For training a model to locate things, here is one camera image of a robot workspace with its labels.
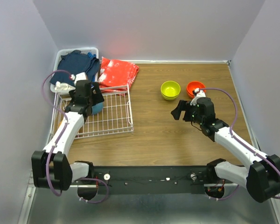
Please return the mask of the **blue bowl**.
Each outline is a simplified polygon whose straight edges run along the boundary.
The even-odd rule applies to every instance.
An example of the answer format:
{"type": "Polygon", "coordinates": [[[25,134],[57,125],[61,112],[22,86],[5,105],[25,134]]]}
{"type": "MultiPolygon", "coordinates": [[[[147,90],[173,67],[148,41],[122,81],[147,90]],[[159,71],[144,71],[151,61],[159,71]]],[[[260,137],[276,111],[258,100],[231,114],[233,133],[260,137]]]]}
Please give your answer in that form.
{"type": "Polygon", "coordinates": [[[102,111],[103,107],[104,107],[104,102],[100,102],[100,103],[93,105],[91,107],[91,109],[92,109],[91,115],[100,113],[102,111]]]}

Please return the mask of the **orange bowl front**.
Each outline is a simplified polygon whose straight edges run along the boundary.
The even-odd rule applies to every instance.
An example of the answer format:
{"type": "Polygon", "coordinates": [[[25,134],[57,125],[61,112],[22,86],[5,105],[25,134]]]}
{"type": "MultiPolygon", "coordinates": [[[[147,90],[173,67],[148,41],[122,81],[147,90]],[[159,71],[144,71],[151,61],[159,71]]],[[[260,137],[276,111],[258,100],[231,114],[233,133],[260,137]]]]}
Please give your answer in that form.
{"type": "Polygon", "coordinates": [[[187,95],[193,99],[195,96],[196,96],[196,93],[193,93],[193,92],[187,92],[187,95]]]}

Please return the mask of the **lime green bowl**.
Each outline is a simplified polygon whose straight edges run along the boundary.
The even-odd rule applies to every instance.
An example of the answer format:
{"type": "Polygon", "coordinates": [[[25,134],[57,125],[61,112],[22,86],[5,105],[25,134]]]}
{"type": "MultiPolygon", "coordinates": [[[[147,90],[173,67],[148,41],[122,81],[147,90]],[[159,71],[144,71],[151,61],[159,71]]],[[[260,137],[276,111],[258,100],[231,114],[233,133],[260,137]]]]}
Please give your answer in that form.
{"type": "Polygon", "coordinates": [[[166,81],[161,85],[161,93],[166,97],[176,98],[180,92],[181,87],[175,81],[166,81]]]}
{"type": "Polygon", "coordinates": [[[173,101],[175,99],[177,99],[178,95],[177,96],[173,96],[173,97],[170,97],[170,96],[166,96],[166,95],[163,95],[162,94],[162,97],[167,100],[167,101],[173,101]]]}

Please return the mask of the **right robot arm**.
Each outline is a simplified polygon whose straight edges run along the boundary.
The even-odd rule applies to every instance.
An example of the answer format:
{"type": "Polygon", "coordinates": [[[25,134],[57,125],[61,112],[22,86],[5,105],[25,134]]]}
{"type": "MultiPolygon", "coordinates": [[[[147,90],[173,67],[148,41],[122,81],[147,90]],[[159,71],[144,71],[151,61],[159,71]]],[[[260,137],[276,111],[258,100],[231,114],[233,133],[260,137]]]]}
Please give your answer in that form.
{"type": "Polygon", "coordinates": [[[180,100],[171,115],[179,120],[182,112],[185,112],[183,121],[197,123],[205,136],[226,148],[242,163],[241,167],[224,159],[208,163],[205,177],[209,182],[231,181],[245,188],[259,203],[270,198],[280,199],[280,157],[257,150],[231,131],[227,123],[216,118],[210,98],[180,100]]]}

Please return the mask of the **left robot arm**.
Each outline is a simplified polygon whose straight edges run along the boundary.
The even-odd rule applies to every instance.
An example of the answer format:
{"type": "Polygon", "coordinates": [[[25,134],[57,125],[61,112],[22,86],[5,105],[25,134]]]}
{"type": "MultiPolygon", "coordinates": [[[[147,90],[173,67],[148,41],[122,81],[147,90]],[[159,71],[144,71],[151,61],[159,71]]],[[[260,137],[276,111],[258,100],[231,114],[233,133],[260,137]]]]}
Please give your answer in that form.
{"type": "Polygon", "coordinates": [[[63,114],[63,120],[55,135],[42,151],[35,151],[31,157],[34,185],[51,189],[57,196],[75,180],[79,179],[83,184],[90,184],[94,180],[91,162],[70,164],[67,155],[87,118],[100,112],[104,104],[97,82],[77,81],[76,88],[69,94],[69,104],[64,109],[56,108],[63,114]]]}

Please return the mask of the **red white tie-dye towel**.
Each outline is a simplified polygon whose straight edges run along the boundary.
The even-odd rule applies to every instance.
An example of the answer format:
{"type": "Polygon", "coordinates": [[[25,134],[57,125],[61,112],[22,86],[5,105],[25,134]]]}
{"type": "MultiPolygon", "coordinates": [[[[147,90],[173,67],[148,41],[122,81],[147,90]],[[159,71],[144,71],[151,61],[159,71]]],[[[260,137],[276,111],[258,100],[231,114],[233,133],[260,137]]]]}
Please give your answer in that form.
{"type": "Polygon", "coordinates": [[[108,88],[104,92],[126,91],[131,88],[138,72],[139,66],[134,63],[102,57],[99,87],[108,88]]]}

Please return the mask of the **white cloth bag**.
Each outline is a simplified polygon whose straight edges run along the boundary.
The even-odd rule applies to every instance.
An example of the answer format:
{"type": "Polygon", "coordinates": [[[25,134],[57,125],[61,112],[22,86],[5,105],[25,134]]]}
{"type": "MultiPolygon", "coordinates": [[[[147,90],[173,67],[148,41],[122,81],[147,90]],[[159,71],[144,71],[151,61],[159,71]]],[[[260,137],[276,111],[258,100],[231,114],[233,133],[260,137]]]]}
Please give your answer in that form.
{"type": "Polygon", "coordinates": [[[60,83],[58,81],[56,82],[56,85],[54,87],[54,90],[56,92],[69,92],[69,91],[74,90],[74,89],[75,89],[74,86],[71,86],[67,83],[60,83]]]}

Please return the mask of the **dark blue denim cloth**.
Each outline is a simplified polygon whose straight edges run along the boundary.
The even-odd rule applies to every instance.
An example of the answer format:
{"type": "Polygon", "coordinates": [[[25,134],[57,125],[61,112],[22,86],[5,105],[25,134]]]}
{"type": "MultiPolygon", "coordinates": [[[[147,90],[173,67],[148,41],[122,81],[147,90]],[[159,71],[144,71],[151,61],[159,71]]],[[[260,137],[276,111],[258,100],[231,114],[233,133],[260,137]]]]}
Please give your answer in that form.
{"type": "MultiPolygon", "coordinates": [[[[67,55],[61,56],[61,61],[58,64],[57,70],[66,70],[74,75],[81,72],[85,72],[87,74],[89,66],[90,59],[87,54],[83,54],[80,50],[74,50],[67,55]]],[[[74,82],[70,79],[69,74],[66,72],[55,73],[49,82],[55,85],[57,81],[74,86],[74,82]]]]}

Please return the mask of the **white plastic basket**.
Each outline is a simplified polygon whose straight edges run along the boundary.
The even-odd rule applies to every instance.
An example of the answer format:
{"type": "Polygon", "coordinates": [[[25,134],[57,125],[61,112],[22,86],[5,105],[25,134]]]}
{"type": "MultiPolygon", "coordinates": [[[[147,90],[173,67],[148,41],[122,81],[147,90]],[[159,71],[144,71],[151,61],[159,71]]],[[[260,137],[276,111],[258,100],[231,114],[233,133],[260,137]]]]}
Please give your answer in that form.
{"type": "Polygon", "coordinates": [[[85,73],[90,81],[97,81],[100,60],[97,48],[63,49],[58,51],[53,70],[59,70],[50,79],[52,92],[67,94],[74,89],[74,81],[68,73],[85,73]]]}

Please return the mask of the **aluminium frame rail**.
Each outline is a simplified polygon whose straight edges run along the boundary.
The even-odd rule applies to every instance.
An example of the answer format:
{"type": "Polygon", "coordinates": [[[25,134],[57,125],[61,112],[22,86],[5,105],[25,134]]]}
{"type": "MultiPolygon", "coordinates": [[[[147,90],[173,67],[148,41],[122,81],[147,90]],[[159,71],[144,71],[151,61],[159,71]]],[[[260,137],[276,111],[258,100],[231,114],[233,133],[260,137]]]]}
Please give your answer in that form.
{"type": "Polygon", "coordinates": [[[279,224],[271,196],[277,175],[211,166],[91,166],[99,182],[78,180],[62,196],[30,184],[21,224],[279,224]]]}

